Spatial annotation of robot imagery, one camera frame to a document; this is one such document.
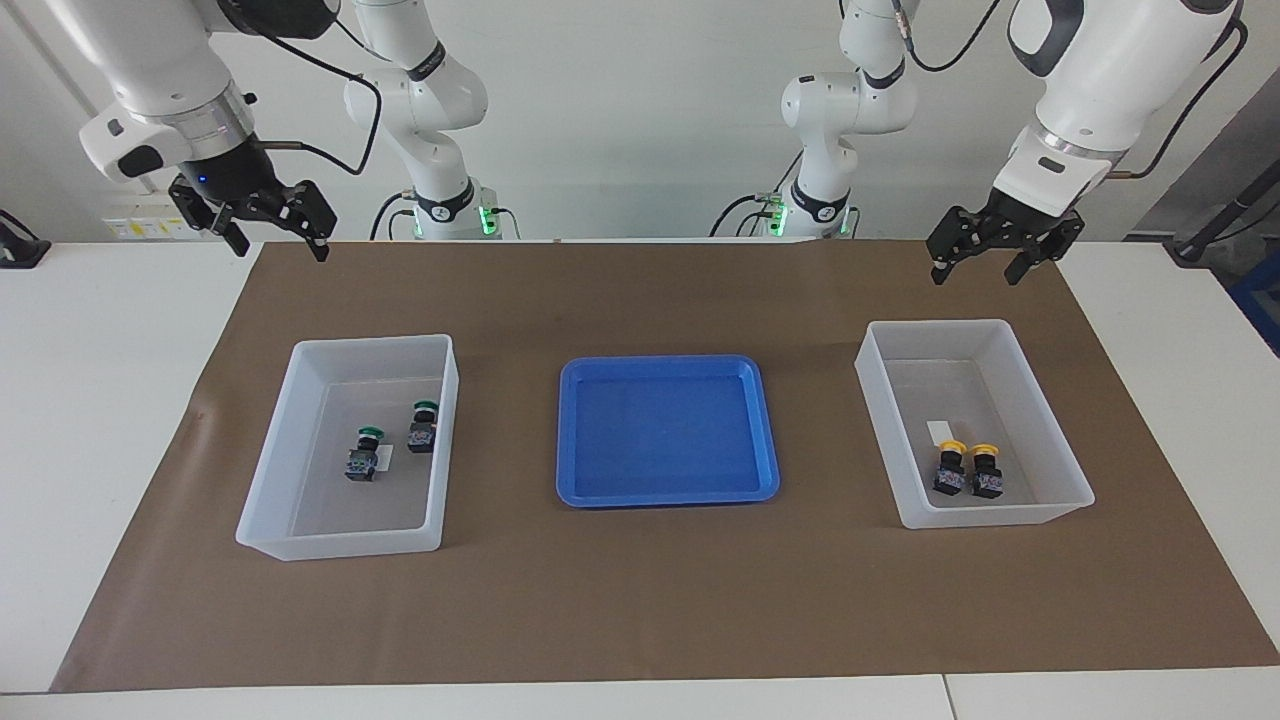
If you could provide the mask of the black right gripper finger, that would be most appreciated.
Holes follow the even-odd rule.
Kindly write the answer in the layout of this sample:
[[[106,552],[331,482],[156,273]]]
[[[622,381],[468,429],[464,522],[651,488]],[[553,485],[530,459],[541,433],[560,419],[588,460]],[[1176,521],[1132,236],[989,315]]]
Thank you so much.
[[[233,206],[214,208],[189,184],[172,184],[170,200],[191,229],[221,238],[237,258],[247,256],[250,241],[236,223]]]
[[[301,237],[317,263],[328,260],[337,214],[314,182],[262,191],[262,213],[276,228]]]

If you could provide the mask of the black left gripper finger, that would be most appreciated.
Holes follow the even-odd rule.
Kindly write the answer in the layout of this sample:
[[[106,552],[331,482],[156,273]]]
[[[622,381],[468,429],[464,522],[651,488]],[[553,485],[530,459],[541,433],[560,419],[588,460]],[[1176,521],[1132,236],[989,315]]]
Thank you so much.
[[[1028,237],[1021,250],[1005,269],[1006,282],[1010,286],[1016,286],[1039,264],[1061,260],[1084,227],[1084,222],[1062,222],[1038,240]]]
[[[943,284],[959,263],[988,251],[983,233],[989,229],[989,220],[987,213],[965,208],[950,208],[942,215],[925,241],[934,284]]]

